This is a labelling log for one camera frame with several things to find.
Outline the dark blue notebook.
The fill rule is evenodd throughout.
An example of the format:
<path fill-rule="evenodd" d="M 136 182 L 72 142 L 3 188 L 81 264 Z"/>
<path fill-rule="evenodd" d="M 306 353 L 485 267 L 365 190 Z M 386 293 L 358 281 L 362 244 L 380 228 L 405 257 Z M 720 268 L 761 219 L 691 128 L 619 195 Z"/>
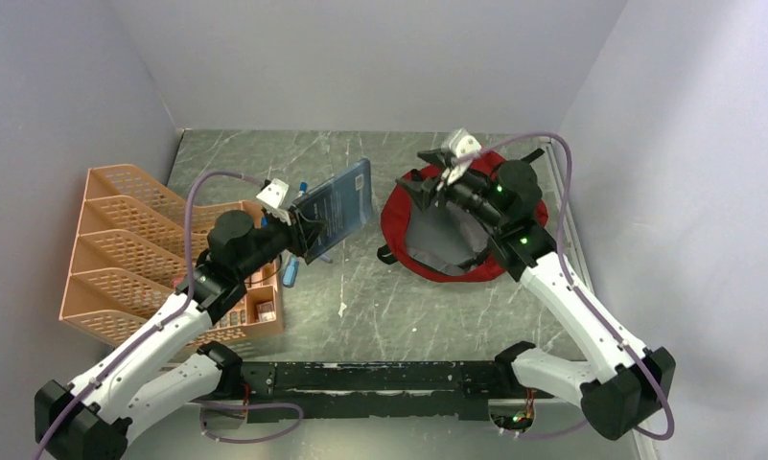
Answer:
<path fill-rule="evenodd" d="M 371 164 L 362 158 L 292 202 L 295 216 L 326 221 L 316 259 L 373 218 L 371 195 Z"/>

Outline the red student backpack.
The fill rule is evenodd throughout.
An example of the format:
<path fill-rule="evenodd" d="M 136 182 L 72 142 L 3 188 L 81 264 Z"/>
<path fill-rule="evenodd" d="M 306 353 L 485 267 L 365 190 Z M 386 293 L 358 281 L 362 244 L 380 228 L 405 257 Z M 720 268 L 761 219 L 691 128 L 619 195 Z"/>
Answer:
<path fill-rule="evenodd" d="M 504 188 L 501 219 L 476 218 L 451 203 L 439 208 L 435 201 L 421 211 L 396 183 L 381 213 L 385 243 L 378 250 L 379 260 L 399 263 L 437 283 L 487 282 L 503 273 L 519 279 L 556 248 L 546 229 L 547 206 L 532 167 L 543 154 L 535 149 L 519 160 L 507 160 L 489 151 L 468 169 L 488 174 Z M 442 173 L 431 165 L 418 171 L 424 177 Z"/>

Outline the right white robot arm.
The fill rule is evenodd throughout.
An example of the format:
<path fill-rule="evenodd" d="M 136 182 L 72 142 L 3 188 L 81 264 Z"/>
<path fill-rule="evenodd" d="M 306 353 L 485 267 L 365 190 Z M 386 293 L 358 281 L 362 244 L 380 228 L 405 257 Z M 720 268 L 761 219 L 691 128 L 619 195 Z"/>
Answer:
<path fill-rule="evenodd" d="M 507 397 L 541 390 L 581 409 L 586 425 L 608 440 L 643 432 L 642 423 L 664 412 L 674 430 L 668 395 L 676 370 L 665 348 L 652 349 L 624 328 L 578 277 L 563 244 L 544 227 L 538 176 L 530 158 L 506 160 L 488 152 L 466 166 L 443 149 L 418 152 L 428 172 L 397 181 L 415 209 L 458 209 L 484 231 L 484 254 L 540 299 L 584 355 L 552 356 L 529 343 L 503 351 L 494 373 Z"/>

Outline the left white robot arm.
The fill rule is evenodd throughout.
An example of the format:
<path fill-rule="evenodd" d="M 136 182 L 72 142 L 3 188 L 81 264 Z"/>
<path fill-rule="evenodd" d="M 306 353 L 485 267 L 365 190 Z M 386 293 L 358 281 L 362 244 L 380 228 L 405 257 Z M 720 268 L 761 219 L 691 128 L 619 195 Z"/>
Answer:
<path fill-rule="evenodd" d="M 246 279 L 263 265 L 285 251 L 315 258 L 327 226 L 323 219 L 271 217 L 258 227 L 242 210 L 220 215 L 202 258 L 143 326 L 69 383 L 50 380 L 37 391 L 33 457 L 119 459 L 186 403 L 237 394 L 242 361 L 217 341 L 200 346 L 178 369 L 158 371 L 245 297 Z"/>

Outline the blue utility knife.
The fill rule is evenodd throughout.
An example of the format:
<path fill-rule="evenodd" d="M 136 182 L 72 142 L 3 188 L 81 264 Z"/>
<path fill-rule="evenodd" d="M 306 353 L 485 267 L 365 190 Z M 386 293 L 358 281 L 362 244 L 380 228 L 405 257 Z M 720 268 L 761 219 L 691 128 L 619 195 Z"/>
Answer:
<path fill-rule="evenodd" d="M 282 275 L 283 287 L 293 288 L 295 286 L 297 276 L 298 276 L 299 266 L 300 266 L 299 259 L 296 256 L 290 256 Z"/>

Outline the small pink box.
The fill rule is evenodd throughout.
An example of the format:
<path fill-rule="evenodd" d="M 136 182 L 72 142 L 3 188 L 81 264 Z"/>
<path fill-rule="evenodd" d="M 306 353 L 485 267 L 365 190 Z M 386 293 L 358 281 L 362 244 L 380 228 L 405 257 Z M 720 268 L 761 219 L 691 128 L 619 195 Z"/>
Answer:
<path fill-rule="evenodd" d="M 272 301 L 257 304 L 255 310 L 258 322 L 272 322 L 276 320 L 276 308 Z"/>

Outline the orange plastic file organizer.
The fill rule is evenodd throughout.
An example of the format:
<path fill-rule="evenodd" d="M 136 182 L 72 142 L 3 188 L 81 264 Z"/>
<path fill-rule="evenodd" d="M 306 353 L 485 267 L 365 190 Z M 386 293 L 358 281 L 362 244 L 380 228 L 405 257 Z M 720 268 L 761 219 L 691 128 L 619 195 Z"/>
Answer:
<path fill-rule="evenodd" d="M 186 201 L 130 164 L 90 169 L 58 319 L 103 343 L 119 346 L 152 317 L 185 275 Z M 259 204 L 243 200 L 193 210 L 196 257 L 226 211 L 247 212 L 258 227 Z M 257 339 L 284 331 L 277 270 L 264 265 L 245 282 L 246 295 L 212 329 L 185 349 L 216 340 Z M 258 322 L 255 306 L 272 301 L 276 320 Z"/>

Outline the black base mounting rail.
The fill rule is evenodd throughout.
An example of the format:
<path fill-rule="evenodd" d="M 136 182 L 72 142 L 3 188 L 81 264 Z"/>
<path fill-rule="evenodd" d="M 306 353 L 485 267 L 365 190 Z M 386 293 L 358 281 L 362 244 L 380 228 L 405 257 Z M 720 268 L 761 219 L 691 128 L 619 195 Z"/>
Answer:
<path fill-rule="evenodd" d="M 296 417 L 365 419 L 455 417 L 459 421 L 508 418 L 524 409 L 525 399 L 547 393 L 529 391 L 489 360 L 375 362 L 246 362 L 217 389 L 202 395 L 211 402 L 246 400 L 251 424 Z"/>

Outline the aluminium frame rail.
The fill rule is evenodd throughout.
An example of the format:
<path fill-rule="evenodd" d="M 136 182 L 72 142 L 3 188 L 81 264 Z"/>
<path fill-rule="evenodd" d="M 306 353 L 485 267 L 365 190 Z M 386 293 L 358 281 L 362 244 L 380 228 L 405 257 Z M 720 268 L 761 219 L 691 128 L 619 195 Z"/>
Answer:
<path fill-rule="evenodd" d="M 147 383 L 121 408 L 88 402 L 72 412 L 56 450 L 64 459 L 118 459 L 127 446 L 186 403 L 249 423 L 306 419 L 456 417 L 521 434 L 546 392 L 521 385 L 507 363 L 250 362 L 191 356 Z"/>

